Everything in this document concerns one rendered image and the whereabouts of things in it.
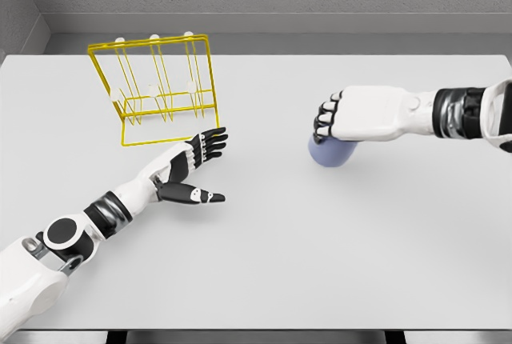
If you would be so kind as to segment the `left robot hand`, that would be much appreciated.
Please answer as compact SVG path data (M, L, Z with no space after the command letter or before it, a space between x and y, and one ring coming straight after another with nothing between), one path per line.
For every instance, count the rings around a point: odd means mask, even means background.
M194 205L224 202L226 198L223 194L212 193L184 181L205 162L220 158L227 139L226 128L220 127L203 131L191 140L180 142L175 152L169 150L164 157L166 165L163 170L151 177L157 199Z

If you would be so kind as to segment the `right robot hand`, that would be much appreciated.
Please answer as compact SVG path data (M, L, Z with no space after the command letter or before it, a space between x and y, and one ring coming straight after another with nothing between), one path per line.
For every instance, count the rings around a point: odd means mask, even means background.
M408 93L392 86L348 86L318 108L313 140L387 142L402 136Z

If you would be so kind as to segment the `pale blue cup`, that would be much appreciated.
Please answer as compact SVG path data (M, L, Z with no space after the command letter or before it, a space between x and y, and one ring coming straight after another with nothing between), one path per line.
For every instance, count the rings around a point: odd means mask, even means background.
M314 136L308 141L308 151L312 159L324 167L339 167L345 164L358 143L343 141L336 138L324 138L317 142Z

